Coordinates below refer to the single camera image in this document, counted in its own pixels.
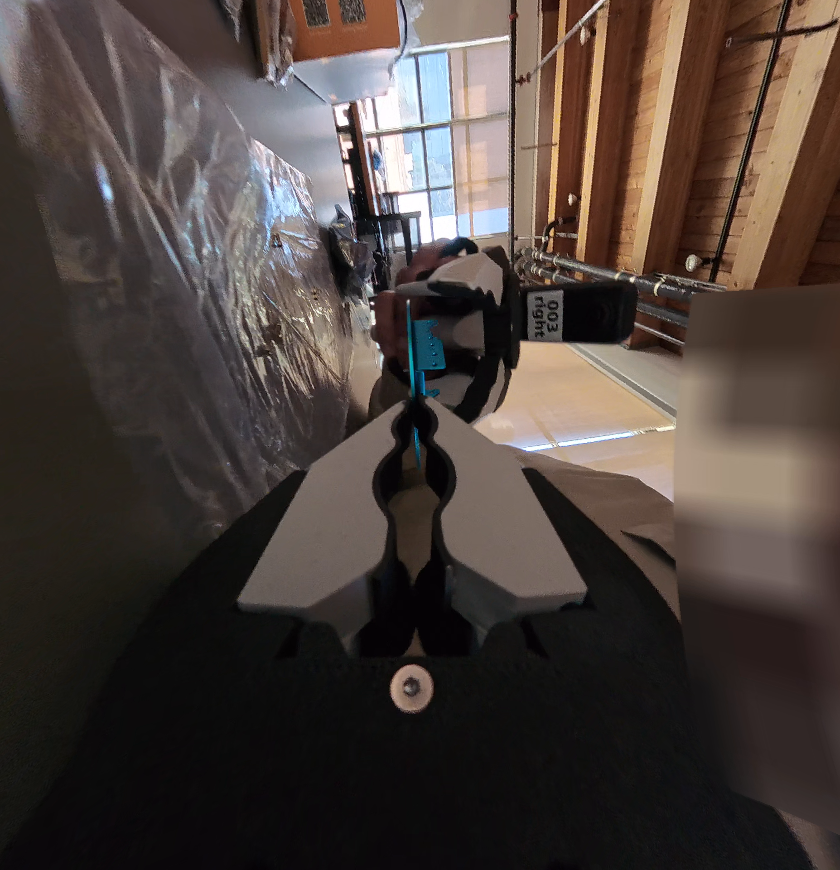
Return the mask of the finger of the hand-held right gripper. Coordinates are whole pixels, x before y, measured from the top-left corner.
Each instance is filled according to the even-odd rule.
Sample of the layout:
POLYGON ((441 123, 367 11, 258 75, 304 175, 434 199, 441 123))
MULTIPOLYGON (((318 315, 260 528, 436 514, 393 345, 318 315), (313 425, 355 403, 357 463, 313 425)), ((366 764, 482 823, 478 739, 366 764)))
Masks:
POLYGON ((422 396, 451 410, 472 407, 469 396, 473 375, 467 372, 422 372, 422 396))
POLYGON ((395 293, 406 298, 456 299, 500 303, 504 271, 488 255, 458 256, 439 266, 425 279, 398 285, 395 293))

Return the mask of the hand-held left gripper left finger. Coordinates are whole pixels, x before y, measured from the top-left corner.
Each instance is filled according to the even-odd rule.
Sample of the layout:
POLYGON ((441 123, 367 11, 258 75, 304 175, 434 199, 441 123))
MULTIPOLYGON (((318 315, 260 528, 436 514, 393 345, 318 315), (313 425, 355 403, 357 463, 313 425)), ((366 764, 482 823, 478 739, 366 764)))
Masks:
POLYGON ((356 642, 393 556, 380 472, 401 457, 401 419, 397 404, 309 467, 237 598, 241 611, 325 623, 356 642))

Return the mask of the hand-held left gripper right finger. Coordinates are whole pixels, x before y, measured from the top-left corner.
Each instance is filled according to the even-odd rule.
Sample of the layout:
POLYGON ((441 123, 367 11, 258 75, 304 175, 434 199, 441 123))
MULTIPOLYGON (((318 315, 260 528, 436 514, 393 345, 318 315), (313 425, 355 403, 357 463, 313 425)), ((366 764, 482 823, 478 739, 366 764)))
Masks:
POLYGON ((583 605, 587 585, 517 459, 430 398, 420 440, 439 498, 421 642, 483 643, 501 623, 583 605))

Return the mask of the blue perforated mounting bracket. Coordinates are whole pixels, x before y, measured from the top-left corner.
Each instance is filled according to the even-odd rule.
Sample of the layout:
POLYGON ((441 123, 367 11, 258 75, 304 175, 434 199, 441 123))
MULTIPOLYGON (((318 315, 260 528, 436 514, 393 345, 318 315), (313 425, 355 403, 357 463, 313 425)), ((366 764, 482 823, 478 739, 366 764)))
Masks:
POLYGON ((434 334, 438 325, 435 320, 413 320, 415 339, 415 363, 418 397, 422 396, 422 372, 445 371, 444 345, 434 334))

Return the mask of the blue round metal plate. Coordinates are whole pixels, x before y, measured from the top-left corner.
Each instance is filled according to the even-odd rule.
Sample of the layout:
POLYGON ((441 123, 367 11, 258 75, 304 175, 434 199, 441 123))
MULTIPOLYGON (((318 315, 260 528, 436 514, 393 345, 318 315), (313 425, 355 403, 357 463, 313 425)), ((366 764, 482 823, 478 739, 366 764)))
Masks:
POLYGON ((406 302, 405 302, 405 312, 406 312, 406 330, 407 330, 407 340, 408 340, 408 373, 409 373, 409 384, 410 384, 410 402, 411 402, 411 413, 412 413, 412 434, 413 434, 415 466, 416 466, 416 469, 418 471, 421 471, 423 468, 421 442, 419 439, 419 433, 418 433, 418 429, 416 428, 415 419, 414 419, 415 405, 416 405, 416 400, 418 397, 418 385, 417 385, 416 363, 415 363, 414 321, 413 321, 413 317, 412 317, 411 302, 409 299, 406 299, 406 302))

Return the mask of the person's right hand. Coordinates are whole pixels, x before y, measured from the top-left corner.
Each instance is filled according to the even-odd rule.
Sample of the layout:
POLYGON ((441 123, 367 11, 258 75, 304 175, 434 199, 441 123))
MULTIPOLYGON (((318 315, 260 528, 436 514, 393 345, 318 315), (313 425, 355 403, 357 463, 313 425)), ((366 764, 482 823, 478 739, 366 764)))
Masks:
MULTIPOLYGON (((414 253, 411 262, 396 275, 396 286, 413 284, 428 278, 439 267, 456 259, 464 252, 477 252, 477 246, 465 237, 438 240, 423 245, 414 253)), ((394 291, 377 295, 374 304, 375 325, 371 331, 384 360, 393 373, 407 373, 409 346, 407 305, 414 319, 432 318, 457 310, 456 303, 447 303, 432 297, 405 297, 394 291)))

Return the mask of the black insulated pipe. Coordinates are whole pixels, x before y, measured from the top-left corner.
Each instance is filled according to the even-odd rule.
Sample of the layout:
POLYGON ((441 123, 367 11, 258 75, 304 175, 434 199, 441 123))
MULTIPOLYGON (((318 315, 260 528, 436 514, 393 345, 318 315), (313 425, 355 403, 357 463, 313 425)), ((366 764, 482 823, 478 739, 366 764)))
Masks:
POLYGON ((635 329, 652 332, 646 318, 684 331, 685 311, 668 305, 689 300, 655 298, 631 284, 579 279, 520 262, 517 277, 525 302, 524 337, 543 343, 623 343, 635 329))
POLYGON ((571 277, 579 275, 593 280, 610 280, 631 284, 638 292, 655 298, 689 300, 695 295, 726 292, 723 285, 662 273, 638 275, 630 271, 589 265, 564 255, 547 253, 537 248, 524 247, 518 251, 517 257, 526 264, 532 264, 550 272, 564 272, 571 277))

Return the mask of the black table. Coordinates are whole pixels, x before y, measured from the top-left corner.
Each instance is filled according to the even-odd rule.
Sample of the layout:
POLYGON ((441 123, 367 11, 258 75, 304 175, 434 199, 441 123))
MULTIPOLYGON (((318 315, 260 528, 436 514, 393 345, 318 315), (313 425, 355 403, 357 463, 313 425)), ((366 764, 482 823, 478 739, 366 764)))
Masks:
POLYGON ((419 211, 361 215, 356 219, 357 235, 371 240, 374 255, 383 265, 392 266, 393 257, 401 255, 408 266, 421 241, 422 216, 419 211))

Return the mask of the crumpled dark plastic bag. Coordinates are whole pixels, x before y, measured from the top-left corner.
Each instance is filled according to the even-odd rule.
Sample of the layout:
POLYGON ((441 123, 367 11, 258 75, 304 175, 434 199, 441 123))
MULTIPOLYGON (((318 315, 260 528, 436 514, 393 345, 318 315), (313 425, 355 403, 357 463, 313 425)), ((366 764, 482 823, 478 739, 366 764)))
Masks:
POLYGON ((369 245, 357 239, 350 215, 338 203, 328 224, 326 240, 330 269, 341 294, 366 299, 376 267, 374 253, 369 245))

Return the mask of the grid pane window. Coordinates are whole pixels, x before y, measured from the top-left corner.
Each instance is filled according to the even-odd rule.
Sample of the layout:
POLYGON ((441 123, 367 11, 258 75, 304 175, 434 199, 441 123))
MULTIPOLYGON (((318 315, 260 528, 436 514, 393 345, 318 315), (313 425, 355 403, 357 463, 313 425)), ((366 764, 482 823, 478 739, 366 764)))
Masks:
POLYGON ((358 102, 377 192, 388 210, 417 214, 414 241, 509 229, 509 64, 504 38, 431 46, 358 102))

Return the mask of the orange cardboard box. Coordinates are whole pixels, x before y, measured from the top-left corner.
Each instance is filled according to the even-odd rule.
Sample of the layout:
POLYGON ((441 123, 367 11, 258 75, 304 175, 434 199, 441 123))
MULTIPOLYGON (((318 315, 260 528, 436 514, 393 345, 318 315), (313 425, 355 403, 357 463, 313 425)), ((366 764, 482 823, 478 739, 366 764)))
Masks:
POLYGON ((290 1, 293 69, 330 106, 383 96, 411 34, 406 2, 290 1))

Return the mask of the clear plastic bag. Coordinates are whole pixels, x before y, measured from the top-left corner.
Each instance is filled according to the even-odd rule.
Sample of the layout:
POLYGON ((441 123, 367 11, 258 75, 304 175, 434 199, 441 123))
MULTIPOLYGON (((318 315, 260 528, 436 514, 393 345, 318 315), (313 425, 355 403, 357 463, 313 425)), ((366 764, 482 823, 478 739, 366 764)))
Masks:
POLYGON ((0 2, 0 83, 93 396, 208 543, 344 433, 351 318, 309 181, 118 2, 0 2))

